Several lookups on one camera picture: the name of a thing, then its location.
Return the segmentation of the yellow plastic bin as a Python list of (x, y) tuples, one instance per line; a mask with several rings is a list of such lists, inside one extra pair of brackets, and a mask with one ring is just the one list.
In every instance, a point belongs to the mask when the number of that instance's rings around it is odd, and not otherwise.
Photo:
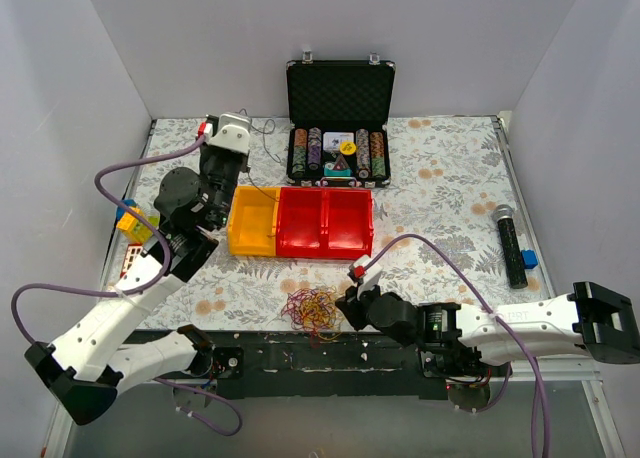
[(227, 227), (229, 252), (274, 257), (280, 187), (238, 186)]

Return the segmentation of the red plastic bin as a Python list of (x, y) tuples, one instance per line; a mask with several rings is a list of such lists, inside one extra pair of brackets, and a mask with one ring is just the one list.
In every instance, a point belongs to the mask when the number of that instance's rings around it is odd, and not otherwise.
[(323, 192), (326, 232), (321, 256), (356, 260), (373, 245), (373, 198), (369, 190), (331, 188)]
[(276, 255), (327, 259), (325, 194), (317, 188), (283, 187), (276, 228)]

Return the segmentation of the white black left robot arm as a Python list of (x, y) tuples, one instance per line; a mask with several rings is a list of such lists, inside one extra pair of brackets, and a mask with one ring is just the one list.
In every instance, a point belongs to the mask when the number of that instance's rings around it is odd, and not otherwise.
[(169, 171), (153, 202), (160, 215), (158, 237), (134, 259), (114, 291), (71, 329), (51, 343), (31, 342), (26, 361), (76, 424), (95, 421), (139, 384), (174, 372), (200, 378), (215, 367), (215, 346), (194, 325), (144, 344), (125, 341), (216, 250), (211, 234), (227, 224), (247, 161), (245, 152), (203, 144), (197, 170)]

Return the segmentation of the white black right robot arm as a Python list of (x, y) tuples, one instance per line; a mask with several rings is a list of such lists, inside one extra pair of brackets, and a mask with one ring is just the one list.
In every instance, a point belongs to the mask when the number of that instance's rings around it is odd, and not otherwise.
[(414, 305), (378, 286), (350, 287), (336, 302), (356, 330), (371, 326), (403, 347), (434, 356), (447, 374), (475, 375), (528, 356), (588, 356), (606, 364), (639, 361), (639, 330), (629, 298), (593, 282), (569, 294), (499, 306), (494, 313), (453, 302)]

